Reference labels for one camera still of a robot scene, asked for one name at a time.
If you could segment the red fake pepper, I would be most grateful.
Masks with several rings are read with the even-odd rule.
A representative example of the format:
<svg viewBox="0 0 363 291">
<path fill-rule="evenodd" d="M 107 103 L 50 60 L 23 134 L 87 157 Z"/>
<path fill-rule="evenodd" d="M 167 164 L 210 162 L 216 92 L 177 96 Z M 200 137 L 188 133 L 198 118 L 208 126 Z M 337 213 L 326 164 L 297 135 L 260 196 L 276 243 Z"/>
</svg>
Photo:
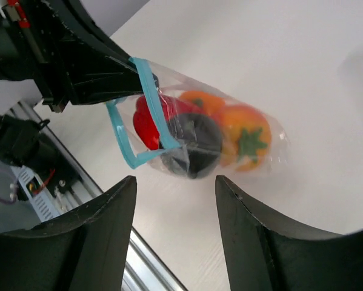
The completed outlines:
<svg viewBox="0 0 363 291">
<path fill-rule="evenodd" d="M 161 95 L 160 102 L 166 121 L 181 113 L 203 113 L 198 106 L 177 98 Z M 140 96 L 136 101 L 136 111 L 133 115 L 133 126 L 141 141 L 149 150 L 160 149 L 159 132 L 153 122 L 148 109 L 145 96 Z"/>
</svg>

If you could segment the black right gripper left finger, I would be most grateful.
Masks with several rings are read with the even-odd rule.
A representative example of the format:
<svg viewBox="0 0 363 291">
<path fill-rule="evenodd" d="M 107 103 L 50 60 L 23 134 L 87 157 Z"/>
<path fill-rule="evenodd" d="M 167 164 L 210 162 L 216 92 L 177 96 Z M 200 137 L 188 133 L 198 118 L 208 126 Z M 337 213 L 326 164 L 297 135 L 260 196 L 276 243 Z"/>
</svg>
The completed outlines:
<svg viewBox="0 0 363 291">
<path fill-rule="evenodd" d="M 127 176 L 57 218 L 0 233 L 0 290 L 121 290 L 136 193 Z"/>
</svg>

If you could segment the black fake food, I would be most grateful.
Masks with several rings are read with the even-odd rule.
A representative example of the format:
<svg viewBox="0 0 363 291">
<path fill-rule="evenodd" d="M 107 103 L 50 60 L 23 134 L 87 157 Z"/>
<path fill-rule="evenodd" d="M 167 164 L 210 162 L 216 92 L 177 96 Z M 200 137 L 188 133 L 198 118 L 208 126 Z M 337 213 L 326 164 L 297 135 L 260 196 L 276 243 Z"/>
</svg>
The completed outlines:
<svg viewBox="0 0 363 291">
<path fill-rule="evenodd" d="M 189 179 L 208 176 L 217 167 L 223 135 L 217 123 L 202 113 L 181 113 L 167 122 L 171 135 L 181 147 L 160 156 L 173 174 Z"/>
</svg>

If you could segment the orange fake fruit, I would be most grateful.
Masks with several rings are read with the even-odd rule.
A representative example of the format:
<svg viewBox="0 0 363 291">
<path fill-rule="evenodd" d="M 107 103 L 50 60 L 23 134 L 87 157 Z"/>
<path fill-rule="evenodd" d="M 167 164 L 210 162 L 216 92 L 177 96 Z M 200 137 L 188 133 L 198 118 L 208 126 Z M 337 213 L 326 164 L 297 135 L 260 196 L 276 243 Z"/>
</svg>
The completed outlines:
<svg viewBox="0 0 363 291">
<path fill-rule="evenodd" d="M 213 115 L 225 106 L 223 98 L 196 90 L 185 91 L 179 96 L 179 99 L 198 106 L 208 116 Z"/>
</svg>

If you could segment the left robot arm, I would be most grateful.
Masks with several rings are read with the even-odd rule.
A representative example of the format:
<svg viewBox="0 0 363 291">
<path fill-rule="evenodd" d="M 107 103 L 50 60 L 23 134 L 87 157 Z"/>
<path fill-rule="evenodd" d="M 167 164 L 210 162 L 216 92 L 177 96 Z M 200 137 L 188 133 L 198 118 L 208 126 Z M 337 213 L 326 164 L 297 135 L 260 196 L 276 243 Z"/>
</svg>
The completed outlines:
<svg viewBox="0 0 363 291">
<path fill-rule="evenodd" d="M 26 91 L 0 110 L 0 161 L 16 175 L 9 203 L 23 192 L 47 220 L 99 196 L 101 189 L 33 108 L 41 102 L 61 113 L 68 104 L 140 95 L 130 55 L 81 1 L 0 1 L 0 82 L 14 85 L 16 94 Z"/>
</svg>

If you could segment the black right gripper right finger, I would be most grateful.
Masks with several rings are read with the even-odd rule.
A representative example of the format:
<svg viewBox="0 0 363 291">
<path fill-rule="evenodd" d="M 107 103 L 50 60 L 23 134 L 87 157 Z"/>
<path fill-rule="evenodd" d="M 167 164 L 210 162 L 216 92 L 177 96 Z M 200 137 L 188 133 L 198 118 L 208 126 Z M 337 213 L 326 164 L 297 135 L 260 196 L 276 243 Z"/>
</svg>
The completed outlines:
<svg viewBox="0 0 363 291">
<path fill-rule="evenodd" d="M 363 230 L 340 235 L 308 226 L 223 175 L 215 195 L 232 290 L 363 290 Z"/>
</svg>

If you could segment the clear zip top bag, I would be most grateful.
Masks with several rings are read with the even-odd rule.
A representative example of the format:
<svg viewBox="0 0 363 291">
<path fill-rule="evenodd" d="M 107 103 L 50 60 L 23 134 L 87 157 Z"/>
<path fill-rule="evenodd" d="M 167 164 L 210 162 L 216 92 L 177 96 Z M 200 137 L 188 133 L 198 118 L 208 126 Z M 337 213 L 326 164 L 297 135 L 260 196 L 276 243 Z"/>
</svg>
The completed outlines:
<svg viewBox="0 0 363 291">
<path fill-rule="evenodd" d="M 187 179 L 212 172 L 266 174 L 288 162 L 288 136 L 256 107 L 172 69 L 130 58 L 138 90 L 106 103 L 121 154 Z"/>
</svg>

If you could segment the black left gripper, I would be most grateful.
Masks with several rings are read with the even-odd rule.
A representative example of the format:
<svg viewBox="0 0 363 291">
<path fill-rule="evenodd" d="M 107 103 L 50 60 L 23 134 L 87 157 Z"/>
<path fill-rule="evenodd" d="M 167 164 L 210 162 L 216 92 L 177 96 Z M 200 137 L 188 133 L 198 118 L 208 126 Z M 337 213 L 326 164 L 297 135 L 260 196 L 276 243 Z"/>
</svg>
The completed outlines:
<svg viewBox="0 0 363 291">
<path fill-rule="evenodd" d="M 130 56 L 80 1 L 0 1 L 0 112 L 21 100 L 54 112 L 142 93 Z"/>
</svg>

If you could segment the yellow fake bell pepper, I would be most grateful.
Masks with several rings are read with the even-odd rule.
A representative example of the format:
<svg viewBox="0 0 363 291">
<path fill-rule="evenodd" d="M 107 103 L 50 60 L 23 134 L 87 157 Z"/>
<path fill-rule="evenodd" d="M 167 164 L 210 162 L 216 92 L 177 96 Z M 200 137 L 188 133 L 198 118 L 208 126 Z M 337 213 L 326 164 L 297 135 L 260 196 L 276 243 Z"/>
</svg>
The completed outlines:
<svg viewBox="0 0 363 291">
<path fill-rule="evenodd" d="M 262 112 L 250 105 L 226 105 L 212 117 L 223 134 L 222 167 L 248 172 L 264 162 L 272 137 Z"/>
</svg>

